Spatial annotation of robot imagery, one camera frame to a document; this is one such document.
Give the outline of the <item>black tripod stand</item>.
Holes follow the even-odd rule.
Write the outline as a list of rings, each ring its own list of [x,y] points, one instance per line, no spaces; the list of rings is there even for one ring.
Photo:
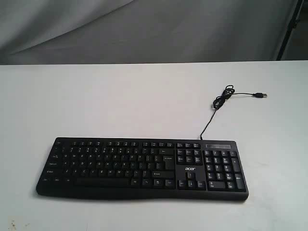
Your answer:
[[[276,61],[281,61],[282,58],[283,58],[283,55],[284,55],[284,52],[285,52],[285,50],[287,48],[287,45],[288,45],[288,42],[290,40],[292,31],[294,29],[296,29],[297,24],[300,22],[299,15],[300,15],[300,12],[301,12],[303,4],[304,4],[304,0],[298,0],[296,2],[295,9],[294,9],[292,17],[291,17],[291,19],[290,19],[290,21],[289,21],[289,23],[287,25],[287,29],[286,29],[284,38],[282,40],[279,52],[277,54]]]

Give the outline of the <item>black acer keyboard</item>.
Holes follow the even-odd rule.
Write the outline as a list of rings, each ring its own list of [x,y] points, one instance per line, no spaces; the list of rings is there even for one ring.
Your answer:
[[[249,196],[234,141],[55,139],[36,191],[80,199],[206,199]]]

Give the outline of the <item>grey backdrop cloth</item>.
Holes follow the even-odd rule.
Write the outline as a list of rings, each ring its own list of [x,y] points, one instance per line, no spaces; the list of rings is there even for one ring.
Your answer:
[[[1,64],[274,61],[297,0],[3,0]]]

